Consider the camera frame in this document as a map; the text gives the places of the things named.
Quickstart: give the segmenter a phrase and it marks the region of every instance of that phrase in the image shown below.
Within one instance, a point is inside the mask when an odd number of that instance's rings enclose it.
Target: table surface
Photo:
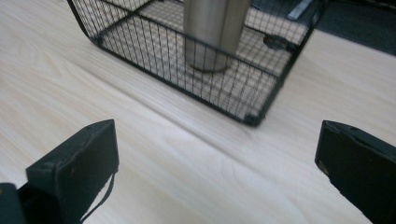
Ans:
[[[370,223],[315,165],[321,122],[396,145],[396,58],[315,31],[258,128],[93,45],[65,0],[0,1],[0,182],[114,119],[120,171],[86,223]]]

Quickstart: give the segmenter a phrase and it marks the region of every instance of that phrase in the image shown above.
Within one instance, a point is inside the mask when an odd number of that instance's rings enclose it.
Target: silver canister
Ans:
[[[207,45],[235,54],[250,0],[184,0],[183,29]],[[186,63],[203,72],[224,70],[231,59],[194,40],[185,39]]]

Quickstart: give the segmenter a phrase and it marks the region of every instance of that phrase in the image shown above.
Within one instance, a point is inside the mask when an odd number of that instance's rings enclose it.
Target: wood grain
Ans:
[[[0,29],[0,181],[115,119],[120,172],[87,223],[369,223],[314,157],[324,119],[396,145],[395,58],[314,32],[252,129],[95,47],[65,1],[2,1]]]

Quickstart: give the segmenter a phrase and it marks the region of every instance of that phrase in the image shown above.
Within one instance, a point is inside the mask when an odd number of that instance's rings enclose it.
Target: black object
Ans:
[[[0,223],[82,223],[109,196],[119,163],[114,120],[83,128],[28,167],[20,189],[0,184]],[[110,177],[104,199],[83,217]]]
[[[396,147],[324,120],[315,163],[373,223],[396,223]]]
[[[252,1],[232,55],[183,33],[182,1],[68,0],[83,33],[97,47],[251,126],[264,118],[327,1],[314,0],[291,21],[288,14],[299,2]],[[216,73],[193,69],[185,63],[186,39],[226,55],[230,66]]]

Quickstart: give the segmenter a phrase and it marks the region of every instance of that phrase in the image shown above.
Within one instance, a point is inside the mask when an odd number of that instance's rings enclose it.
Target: basket wire frame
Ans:
[[[290,21],[287,13],[297,0],[253,0],[233,55],[183,34],[182,1],[68,2],[99,48],[251,126],[262,121],[324,8],[323,1],[314,0],[299,20]],[[186,64],[186,39],[225,55],[227,69],[204,73]]]

